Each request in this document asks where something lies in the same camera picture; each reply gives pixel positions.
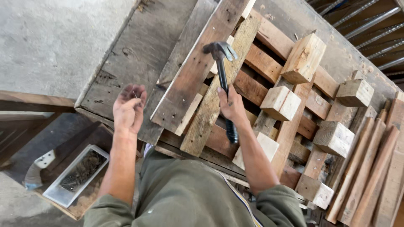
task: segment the person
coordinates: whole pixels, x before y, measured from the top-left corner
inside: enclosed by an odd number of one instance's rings
[[[223,115],[234,122],[245,173],[256,197],[251,206],[219,173],[196,160],[177,160],[151,148],[140,173],[139,201],[131,214],[135,188],[137,133],[146,101],[143,85],[128,85],[113,106],[110,163],[98,200],[86,212],[84,226],[306,226],[294,191],[280,185],[258,143],[242,98],[232,85],[218,88]]]

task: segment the hammer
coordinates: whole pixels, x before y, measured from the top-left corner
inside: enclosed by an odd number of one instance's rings
[[[211,53],[213,59],[216,61],[217,71],[219,75],[220,86],[229,94],[229,87],[227,86],[225,65],[223,59],[226,57],[229,61],[238,58],[236,52],[231,48],[231,46],[223,41],[216,41],[209,43],[203,47],[203,52],[205,54]],[[236,126],[229,119],[226,119],[226,135],[231,143],[238,142],[238,134]]]

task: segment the hammer handle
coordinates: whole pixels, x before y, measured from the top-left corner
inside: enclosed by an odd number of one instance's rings
[[[225,64],[223,62],[223,59],[217,60],[216,65],[217,65],[217,72],[219,74],[220,86],[223,88],[223,90],[226,91],[226,94],[228,96],[229,95],[229,87],[227,86]],[[229,141],[231,143],[237,143],[238,142],[238,133],[237,133],[237,130],[236,130],[236,126],[229,119],[226,119],[226,135],[227,135],[227,138],[229,139]]]

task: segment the sleeve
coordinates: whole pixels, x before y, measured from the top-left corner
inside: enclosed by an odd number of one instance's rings
[[[130,227],[133,216],[130,213],[129,204],[114,198],[112,195],[104,195],[99,198],[84,215],[84,227]]]
[[[257,209],[276,226],[306,227],[295,192],[284,185],[277,185],[260,192],[257,196]]]

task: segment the forearm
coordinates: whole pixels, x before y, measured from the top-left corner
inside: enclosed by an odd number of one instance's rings
[[[260,191],[279,184],[279,179],[265,155],[261,145],[248,121],[236,125],[240,147],[248,183],[252,192],[257,195]]]
[[[115,132],[107,172],[98,197],[110,194],[132,205],[135,190],[137,135]]]

